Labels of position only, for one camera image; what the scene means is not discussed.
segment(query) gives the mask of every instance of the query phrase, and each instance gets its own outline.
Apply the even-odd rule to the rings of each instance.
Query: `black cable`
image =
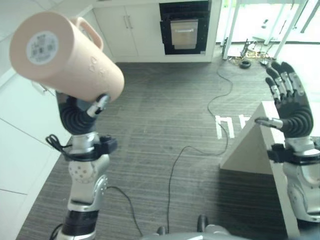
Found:
[[[117,186],[108,186],[106,189],[116,189],[118,190],[123,196],[125,196],[125,198],[128,200],[129,204],[130,204],[130,208],[131,208],[131,213],[132,213],[132,218],[133,218],[133,221],[135,223],[135,226],[136,228],[138,229],[139,233],[140,233],[140,236],[142,237],[143,236],[143,233],[137,223],[137,219],[136,219],[136,214],[135,214],[135,209],[134,209],[134,206],[132,205],[132,202],[130,200],[130,197],[128,197],[127,194],[125,194],[124,191],[122,191],[119,187]]]
[[[49,240],[55,240],[56,239],[56,237],[58,236],[58,230],[59,230],[59,228],[61,228],[62,227],[62,223],[60,223],[58,226],[56,226],[54,229],[53,229],[53,231],[52,231],[52,233],[51,233],[51,235],[50,235],[50,238],[49,238]]]
[[[61,145],[60,141],[59,141],[59,138],[54,135],[54,134],[50,134],[49,136],[47,136],[45,138],[45,141],[50,145],[52,146],[54,149],[58,150],[60,153],[62,153],[62,155],[64,156],[64,159],[69,162],[71,160],[74,160],[74,161],[81,161],[81,159],[75,157],[75,156],[72,156],[70,155],[69,153],[67,153],[64,149],[65,148],[68,148],[68,147],[71,147],[72,145],[69,144],[69,145]]]
[[[222,75],[219,73],[219,69],[217,69],[216,74],[217,74],[220,78],[222,78],[222,79],[224,79],[224,80],[226,80],[227,82],[230,83],[230,90],[229,90],[226,94],[222,94],[222,95],[219,95],[219,96],[215,96],[214,98],[212,98],[212,99],[208,102],[206,108],[207,108],[208,112],[210,113],[210,115],[211,115],[214,119],[215,119],[215,115],[214,115],[214,114],[212,113],[212,111],[210,110],[210,104],[211,104],[214,100],[216,100],[216,99],[218,99],[218,98],[228,96],[228,95],[231,93],[231,91],[232,91],[232,89],[233,89],[233,87],[234,87],[234,83],[233,83],[232,81],[230,81],[229,79],[227,79],[226,77],[222,76]],[[197,149],[197,148],[195,148],[195,147],[193,147],[193,146],[188,145],[188,146],[185,146],[184,148],[182,148],[182,150],[180,151],[178,157],[174,160],[174,163],[173,163],[172,168],[171,168],[171,174],[170,174],[170,178],[169,178],[169,183],[168,183],[168,204],[167,204],[167,209],[166,209],[166,223],[167,223],[167,232],[168,232],[168,233],[170,232],[169,213],[170,213],[170,201],[171,201],[171,181],[172,181],[172,177],[173,177],[173,174],[174,174],[174,169],[175,169],[176,163],[177,163],[178,159],[180,158],[180,156],[182,155],[182,153],[184,152],[184,150],[187,149],[187,148],[191,148],[191,149],[193,149],[193,150],[196,150],[196,151],[199,152],[201,155],[205,155],[205,156],[220,156],[220,155],[224,154],[224,153],[226,152],[227,148],[228,148],[229,138],[228,138],[228,134],[227,134],[226,129],[225,129],[220,123],[218,123],[218,124],[219,124],[219,126],[222,128],[222,130],[223,130],[223,132],[224,132],[224,134],[225,134],[225,137],[226,137],[225,146],[224,146],[224,149],[223,149],[221,152],[218,152],[218,153],[216,153],[216,152],[214,152],[214,153],[203,152],[203,151],[201,151],[201,150],[199,150],[199,149]]]

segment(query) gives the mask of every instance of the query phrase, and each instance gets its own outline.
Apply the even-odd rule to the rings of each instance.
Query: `white kitchen counter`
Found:
[[[216,44],[221,0],[209,1],[210,18],[203,54],[165,55],[162,43],[159,4],[198,1],[200,0],[106,0],[94,2],[92,5],[114,62],[211,62]]]
[[[203,0],[105,0],[97,1],[93,4],[94,8],[105,8],[111,6],[137,5],[137,4],[166,4],[179,2],[199,2]]]

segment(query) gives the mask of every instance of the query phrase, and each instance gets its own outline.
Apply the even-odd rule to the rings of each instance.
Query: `cabinet door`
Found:
[[[28,194],[52,149],[0,120],[0,189]]]
[[[0,88],[0,118],[43,143],[55,134],[65,144],[70,134],[60,121],[54,94],[15,74]]]
[[[123,6],[95,8],[96,19],[114,57],[137,56],[136,46]]]
[[[157,3],[125,6],[133,39],[139,56],[164,56]]]
[[[24,194],[0,190],[0,239],[16,239],[9,236],[13,234],[13,228],[17,224],[16,215],[26,197]]]

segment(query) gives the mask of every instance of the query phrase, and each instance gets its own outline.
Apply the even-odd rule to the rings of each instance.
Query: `round sticker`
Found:
[[[57,54],[59,41],[51,31],[41,31],[33,35],[26,45],[28,60],[36,65],[49,63]]]

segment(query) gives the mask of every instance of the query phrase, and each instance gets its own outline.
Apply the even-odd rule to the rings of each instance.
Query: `robotic hand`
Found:
[[[269,158],[283,163],[287,193],[297,219],[320,222],[320,151],[310,138],[314,122],[300,78],[286,62],[273,62],[266,72],[280,119],[259,117],[257,124],[283,132],[285,146],[274,144]]]

